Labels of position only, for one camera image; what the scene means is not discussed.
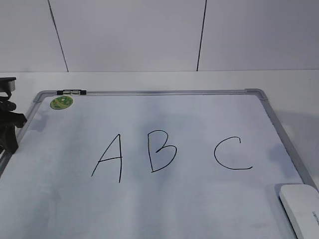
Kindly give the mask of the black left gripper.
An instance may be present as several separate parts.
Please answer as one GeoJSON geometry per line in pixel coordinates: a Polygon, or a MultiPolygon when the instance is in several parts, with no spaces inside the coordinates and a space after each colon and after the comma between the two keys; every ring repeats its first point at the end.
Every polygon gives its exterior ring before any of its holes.
{"type": "Polygon", "coordinates": [[[27,119],[24,114],[15,113],[16,104],[9,97],[0,97],[0,152],[14,154],[18,149],[15,127],[22,128],[27,119]]]}

